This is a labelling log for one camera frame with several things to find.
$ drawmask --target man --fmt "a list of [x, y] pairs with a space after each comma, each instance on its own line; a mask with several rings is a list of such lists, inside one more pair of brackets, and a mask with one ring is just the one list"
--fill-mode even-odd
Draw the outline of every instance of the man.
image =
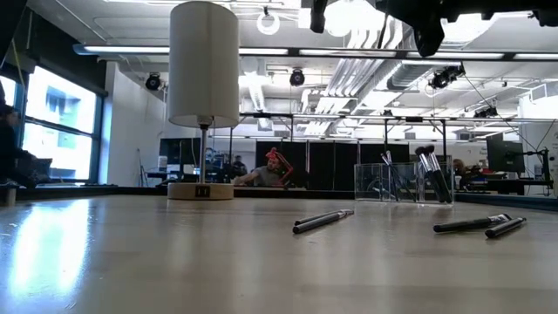
[[236, 155], [235, 162], [233, 162], [233, 174], [235, 175], [235, 177], [237, 177], [237, 176], [243, 176], [247, 173], [248, 170], [246, 170], [246, 165], [242, 163], [242, 156]]
[[12, 179], [25, 186], [34, 188], [35, 181], [16, 170], [16, 159], [31, 159], [35, 156], [17, 147], [14, 126], [19, 122], [19, 114], [13, 107], [0, 104], [0, 179]]
[[281, 176], [277, 174], [280, 166], [281, 162], [277, 158], [269, 158], [267, 166], [258, 167], [250, 174], [236, 177], [235, 185], [253, 181], [255, 187], [280, 187], [282, 186]]

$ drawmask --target wooden lamp base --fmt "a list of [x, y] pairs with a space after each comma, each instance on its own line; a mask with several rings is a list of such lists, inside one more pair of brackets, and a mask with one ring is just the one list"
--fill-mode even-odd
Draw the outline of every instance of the wooden lamp base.
[[169, 200], [223, 201], [235, 198], [235, 186], [221, 183], [169, 183]]

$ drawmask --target ceiling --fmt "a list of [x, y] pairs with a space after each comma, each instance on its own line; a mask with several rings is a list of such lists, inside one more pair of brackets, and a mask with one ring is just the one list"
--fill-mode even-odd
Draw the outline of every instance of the ceiling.
[[[168, 45], [169, 16], [173, 6], [107, 1], [114, 0], [30, 0], [29, 6], [84, 44]], [[287, 6], [283, 9], [269, 9], [282, 15], [279, 31], [274, 35], [264, 35], [258, 30], [256, 20], [262, 8], [232, 8], [240, 20], [241, 45], [346, 47], [349, 44], [350, 35], [334, 37], [327, 31], [320, 35], [298, 27], [298, 8], [308, 7], [308, 1], [289, 0], [285, 3]], [[528, 19], [525, 14], [493, 20], [487, 31], [460, 49], [558, 51], [558, 28], [541, 28], [536, 19]], [[340, 66], [340, 60], [333, 58], [262, 58], [262, 62], [263, 75], [269, 76], [262, 86], [263, 95], [269, 99], [289, 99], [285, 102], [285, 110], [292, 110], [292, 100], [300, 101], [304, 90], [324, 89]], [[435, 113], [449, 113], [448, 109], [456, 112], [479, 103], [482, 100], [480, 93], [485, 98], [496, 97], [500, 114], [512, 115], [516, 113], [517, 96], [528, 92], [527, 87], [538, 86], [545, 79], [558, 79], [557, 63], [465, 62], [464, 66], [471, 83], [461, 78], [448, 89], [432, 96], [432, 90], [425, 87], [426, 80], [432, 76], [427, 73], [392, 100], [398, 102], [397, 110], [402, 114], [408, 110], [408, 115], [411, 115], [410, 112], [428, 115], [432, 114], [432, 109]], [[153, 71], [165, 72], [168, 58], [130, 57], [121, 62], [121, 68], [140, 76]], [[289, 85], [289, 76], [294, 68], [303, 69], [306, 85]], [[377, 74], [371, 73], [368, 79], [373, 80]], [[248, 87], [241, 86], [241, 96], [250, 97]]]

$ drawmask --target security camera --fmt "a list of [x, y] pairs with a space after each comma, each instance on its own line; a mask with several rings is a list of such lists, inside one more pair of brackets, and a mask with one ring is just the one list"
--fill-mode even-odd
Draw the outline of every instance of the security camera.
[[153, 72], [149, 73], [149, 78], [146, 81], [146, 88], [150, 91], [157, 92], [163, 87], [160, 80], [160, 73]]
[[304, 85], [304, 74], [303, 70], [295, 69], [293, 73], [290, 74], [290, 84], [294, 87], [298, 87], [300, 85]]

